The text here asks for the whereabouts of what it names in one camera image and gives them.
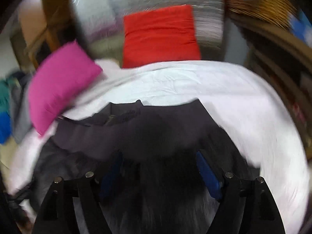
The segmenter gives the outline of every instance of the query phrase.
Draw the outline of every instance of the white bedsheet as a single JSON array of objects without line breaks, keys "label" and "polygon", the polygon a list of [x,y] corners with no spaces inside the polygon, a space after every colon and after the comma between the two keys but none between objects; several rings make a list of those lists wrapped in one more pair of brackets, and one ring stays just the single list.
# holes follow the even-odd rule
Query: white bedsheet
[{"label": "white bedsheet", "polygon": [[[240,153],[255,166],[273,194],[286,234],[296,234],[308,200],[308,167],[299,134],[282,101],[264,80],[247,69],[213,61],[183,61],[119,69],[97,61],[104,77],[75,100],[64,115],[84,119],[108,102],[178,105],[199,98]],[[9,192],[27,183],[42,145],[57,124],[39,138],[32,130],[19,146],[11,166]]]}]

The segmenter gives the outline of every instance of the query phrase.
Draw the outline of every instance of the wicker basket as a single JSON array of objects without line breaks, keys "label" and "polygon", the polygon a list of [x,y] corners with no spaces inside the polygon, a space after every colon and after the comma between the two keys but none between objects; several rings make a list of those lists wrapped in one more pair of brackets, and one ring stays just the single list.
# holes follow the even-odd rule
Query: wicker basket
[{"label": "wicker basket", "polygon": [[275,24],[289,27],[289,16],[296,14],[292,0],[227,0],[233,12],[252,16]]}]

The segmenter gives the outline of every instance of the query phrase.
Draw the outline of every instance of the blue object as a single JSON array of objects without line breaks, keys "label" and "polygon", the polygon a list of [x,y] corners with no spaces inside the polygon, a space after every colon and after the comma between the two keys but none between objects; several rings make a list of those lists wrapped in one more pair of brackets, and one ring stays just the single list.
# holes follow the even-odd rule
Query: blue object
[{"label": "blue object", "polygon": [[306,43],[309,47],[312,47],[312,27],[303,12],[300,14],[300,20],[291,15],[289,18],[291,33]]},{"label": "blue object", "polygon": [[305,25],[312,27],[309,19],[307,18],[307,16],[305,15],[305,13],[303,13],[302,10],[300,10],[299,12],[299,19],[301,22],[303,22]]},{"label": "blue object", "polygon": [[199,173],[202,176],[202,179],[204,180],[205,185],[210,193],[210,196],[216,200],[222,199],[222,185],[213,173],[204,156],[199,151],[196,153],[196,164]]},{"label": "blue object", "polygon": [[110,189],[113,185],[113,182],[120,173],[121,164],[123,162],[122,154],[120,153],[117,157],[116,162],[111,167],[110,171],[104,175],[101,182],[101,188],[99,192],[100,199],[104,199],[110,194]]},{"label": "blue object", "polygon": [[0,144],[4,144],[11,135],[10,116],[7,112],[0,113]]}]

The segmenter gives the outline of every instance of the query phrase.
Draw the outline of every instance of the metal bolt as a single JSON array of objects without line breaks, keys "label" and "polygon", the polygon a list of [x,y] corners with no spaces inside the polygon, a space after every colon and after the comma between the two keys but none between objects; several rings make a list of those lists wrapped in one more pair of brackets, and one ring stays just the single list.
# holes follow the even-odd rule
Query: metal bolt
[{"label": "metal bolt", "polygon": [[261,177],[261,176],[257,177],[257,180],[258,180],[260,183],[263,183],[263,182],[264,182],[264,178]]},{"label": "metal bolt", "polygon": [[227,178],[233,178],[234,175],[233,175],[233,173],[231,173],[231,172],[226,172],[226,173],[225,173],[225,177],[227,177]]},{"label": "metal bolt", "polygon": [[62,181],[62,177],[56,177],[54,179],[54,183],[60,183]]},{"label": "metal bolt", "polygon": [[91,177],[93,177],[93,175],[94,175],[94,172],[87,172],[87,173],[85,174],[85,176],[86,176],[87,178],[91,178]]}]

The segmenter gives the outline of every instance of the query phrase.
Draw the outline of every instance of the blue towel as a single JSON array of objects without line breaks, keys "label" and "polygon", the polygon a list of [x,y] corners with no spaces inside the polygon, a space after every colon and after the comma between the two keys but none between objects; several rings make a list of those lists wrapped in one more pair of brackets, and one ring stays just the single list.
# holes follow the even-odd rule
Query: blue towel
[{"label": "blue towel", "polygon": [[0,113],[0,144],[4,144],[11,135],[10,116],[7,112]]},{"label": "blue towel", "polygon": [[299,19],[294,15],[290,15],[289,24],[290,32],[312,48],[312,27],[303,12],[300,14]]}]

